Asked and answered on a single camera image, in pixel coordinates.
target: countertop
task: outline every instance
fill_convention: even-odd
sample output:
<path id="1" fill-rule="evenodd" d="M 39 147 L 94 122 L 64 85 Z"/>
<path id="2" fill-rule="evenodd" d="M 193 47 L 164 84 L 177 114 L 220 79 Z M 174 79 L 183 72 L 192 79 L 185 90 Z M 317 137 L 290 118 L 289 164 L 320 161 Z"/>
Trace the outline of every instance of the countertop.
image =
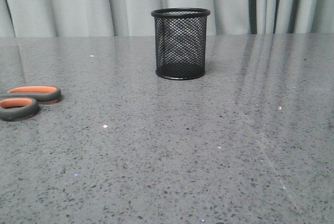
<path id="1" fill-rule="evenodd" d="M 62 91 L 0 121 L 0 223 L 334 223 L 333 53 L 211 36 L 205 76 L 175 81 L 154 37 L 0 39 L 2 91 Z"/>

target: gray curtain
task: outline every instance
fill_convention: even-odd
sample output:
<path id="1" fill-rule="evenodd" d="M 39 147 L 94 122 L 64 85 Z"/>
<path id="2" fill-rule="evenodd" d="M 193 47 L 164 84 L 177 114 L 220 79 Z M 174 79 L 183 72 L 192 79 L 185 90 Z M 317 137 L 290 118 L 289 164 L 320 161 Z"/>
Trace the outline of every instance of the gray curtain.
<path id="1" fill-rule="evenodd" d="M 334 0 L 0 0 L 0 37 L 151 36 L 165 7 L 210 9 L 208 34 L 334 32 Z"/>

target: quartz countertop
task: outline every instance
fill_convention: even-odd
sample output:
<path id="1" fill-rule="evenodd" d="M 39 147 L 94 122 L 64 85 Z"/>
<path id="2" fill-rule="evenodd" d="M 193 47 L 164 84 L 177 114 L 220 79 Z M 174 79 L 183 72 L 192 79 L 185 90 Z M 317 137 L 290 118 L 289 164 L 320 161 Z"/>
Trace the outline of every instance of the quartz countertop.
<path id="1" fill-rule="evenodd" d="M 333 53 L 208 36 L 205 76 L 175 81 L 154 37 L 0 39 L 2 91 L 62 91 L 0 121 L 0 223 L 333 223 Z"/>

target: orange scissor handle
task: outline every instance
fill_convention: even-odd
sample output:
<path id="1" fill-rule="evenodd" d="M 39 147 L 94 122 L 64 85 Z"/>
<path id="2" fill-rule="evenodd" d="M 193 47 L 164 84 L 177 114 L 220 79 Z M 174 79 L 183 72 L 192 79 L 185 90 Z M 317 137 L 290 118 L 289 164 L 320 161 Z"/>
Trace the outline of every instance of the orange scissor handle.
<path id="1" fill-rule="evenodd" d="M 9 90 L 6 97 L 29 97 L 40 102 L 52 102 L 59 100 L 61 94 L 61 90 L 53 86 L 25 86 Z"/>
<path id="2" fill-rule="evenodd" d="M 37 113 L 39 109 L 34 98 L 8 98 L 0 100 L 0 119 L 16 120 Z"/>

